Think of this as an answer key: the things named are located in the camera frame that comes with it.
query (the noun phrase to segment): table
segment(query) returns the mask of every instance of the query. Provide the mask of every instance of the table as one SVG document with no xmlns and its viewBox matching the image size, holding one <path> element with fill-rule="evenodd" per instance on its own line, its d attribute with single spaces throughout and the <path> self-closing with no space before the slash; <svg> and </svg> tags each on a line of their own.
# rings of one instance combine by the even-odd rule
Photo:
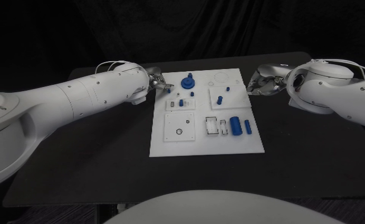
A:
<svg viewBox="0 0 365 224">
<path fill-rule="evenodd" d="M 145 64 L 163 72 L 240 67 L 246 84 L 264 63 L 300 65 L 306 53 Z M 70 79 L 93 74 L 75 69 Z M 150 158 L 155 91 L 71 123 L 41 143 L 21 169 L 5 206 L 142 202 L 197 189 L 272 197 L 365 195 L 365 133 L 337 114 L 287 105 L 289 95 L 251 96 L 264 154 Z"/>
</svg>

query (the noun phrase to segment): blue cylinder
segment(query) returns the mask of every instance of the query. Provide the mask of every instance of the blue cylinder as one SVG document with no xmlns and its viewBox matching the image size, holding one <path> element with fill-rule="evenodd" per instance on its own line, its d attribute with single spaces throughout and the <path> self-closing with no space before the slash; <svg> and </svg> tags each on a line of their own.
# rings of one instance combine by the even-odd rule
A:
<svg viewBox="0 0 365 224">
<path fill-rule="evenodd" d="M 185 88 L 185 89 L 191 89 L 194 88 L 195 86 L 195 80 L 192 78 L 192 73 L 188 74 L 188 77 L 182 79 L 181 81 L 181 86 Z"/>
<path fill-rule="evenodd" d="M 247 131 L 247 134 L 253 134 L 251 126 L 250 126 L 250 121 L 249 120 L 246 120 L 246 131 Z"/>
<path fill-rule="evenodd" d="M 231 122 L 233 134 L 234 135 L 241 135 L 243 134 L 243 128 L 241 128 L 240 118 L 233 117 L 230 119 L 230 122 Z"/>
<path fill-rule="evenodd" d="M 217 103 L 218 103 L 218 104 L 223 104 L 223 96 L 218 97 Z"/>
</svg>

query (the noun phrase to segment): black backdrop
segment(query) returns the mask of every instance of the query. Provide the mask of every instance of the black backdrop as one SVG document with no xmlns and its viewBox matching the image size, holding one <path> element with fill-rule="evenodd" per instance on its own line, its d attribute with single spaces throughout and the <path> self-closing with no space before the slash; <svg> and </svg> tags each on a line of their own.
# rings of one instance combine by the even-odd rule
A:
<svg viewBox="0 0 365 224">
<path fill-rule="evenodd" d="M 0 91 L 111 59 L 305 51 L 365 64 L 364 12 L 365 0 L 3 0 Z"/>
</svg>

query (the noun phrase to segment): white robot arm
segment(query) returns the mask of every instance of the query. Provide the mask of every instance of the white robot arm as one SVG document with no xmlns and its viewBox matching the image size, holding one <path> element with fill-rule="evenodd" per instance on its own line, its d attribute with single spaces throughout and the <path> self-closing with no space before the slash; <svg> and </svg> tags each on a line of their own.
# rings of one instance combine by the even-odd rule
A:
<svg viewBox="0 0 365 224">
<path fill-rule="evenodd" d="M 289 105 L 318 114 L 337 112 L 365 125 L 365 81 L 354 78 L 348 67 L 329 64 L 332 61 L 361 67 L 364 76 L 364 67 L 345 60 L 312 60 L 296 68 L 264 64 L 253 75 L 249 94 L 270 96 L 287 89 Z"/>
<path fill-rule="evenodd" d="M 61 126 L 123 102 L 140 104 L 155 88 L 172 90 L 158 67 L 143 69 L 136 63 L 123 63 L 113 71 L 65 83 L 0 93 L 0 182 Z"/>
</svg>

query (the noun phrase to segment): white cable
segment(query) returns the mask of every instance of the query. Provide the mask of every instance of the white cable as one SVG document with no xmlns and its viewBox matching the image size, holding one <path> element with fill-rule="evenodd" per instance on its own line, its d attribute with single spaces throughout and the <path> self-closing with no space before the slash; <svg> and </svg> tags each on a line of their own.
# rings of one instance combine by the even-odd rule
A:
<svg viewBox="0 0 365 224">
<path fill-rule="evenodd" d="M 97 66 L 97 68 L 96 68 L 96 74 L 97 74 L 97 69 L 100 68 L 100 66 L 101 66 L 103 64 L 111 63 L 111 62 L 114 62 L 114 63 L 119 63 L 119 62 L 120 62 L 120 63 L 130 63 L 130 62 L 127 62 L 127 61 L 109 61 L 109 62 L 103 62 L 103 63 Z"/>
<path fill-rule="evenodd" d="M 329 62 L 341 62 L 341 63 L 345 63 L 345 64 L 360 67 L 361 75 L 362 75 L 362 78 L 365 79 L 365 73 L 364 73 L 365 67 L 361 66 L 357 62 L 342 60 L 342 59 L 318 59 L 316 61 L 319 61 L 319 60 L 329 61 Z"/>
</svg>

